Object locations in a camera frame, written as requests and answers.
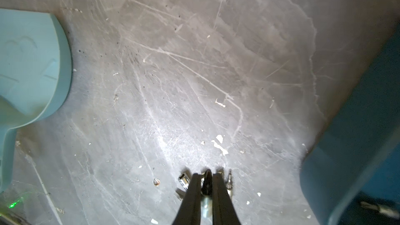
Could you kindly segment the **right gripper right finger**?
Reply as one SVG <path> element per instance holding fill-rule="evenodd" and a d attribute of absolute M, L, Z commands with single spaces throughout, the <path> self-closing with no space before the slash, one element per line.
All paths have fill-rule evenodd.
<path fill-rule="evenodd" d="M 221 174 L 213 174 L 213 225 L 241 225 Z"/>

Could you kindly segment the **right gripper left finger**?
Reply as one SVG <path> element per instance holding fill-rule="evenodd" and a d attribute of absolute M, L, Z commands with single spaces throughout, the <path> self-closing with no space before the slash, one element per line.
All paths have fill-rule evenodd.
<path fill-rule="evenodd" d="M 173 225 L 200 225 L 202 175 L 193 174 Z"/>

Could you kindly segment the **silver bit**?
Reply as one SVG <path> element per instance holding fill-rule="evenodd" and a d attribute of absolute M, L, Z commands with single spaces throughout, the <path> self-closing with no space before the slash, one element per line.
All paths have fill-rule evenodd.
<path fill-rule="evenodd" d="M 376 211 L 377 213 L 384 215 L 386 217 L 392 218 L 392 219 L 396 219 L 396 220 L 400 219 L 399 211 L 397 211 L 394 208 L 385 206 L 385 205 L 371 204 L 371 203 L 368 203 L 365 201 L 361 201 L 360 206 L 364 209 Z"/>
<path fill-rule="evenodd" d="M 212 216 L 212 172 L 210 169 L 207 169 L 202 174 L 202 200 L 201 200 L 201 212 L 203 218 L 210 218 Z"/>

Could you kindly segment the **teal plastic storage box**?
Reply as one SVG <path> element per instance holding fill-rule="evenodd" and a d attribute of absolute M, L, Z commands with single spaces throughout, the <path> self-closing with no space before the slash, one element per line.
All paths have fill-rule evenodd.
<path fill-rule="evenodd" d="M 303 161 L 302 192 L 321 225 L 397 225 L 360 206 L 400 212 L 400 33 L 395 31 Z"/>

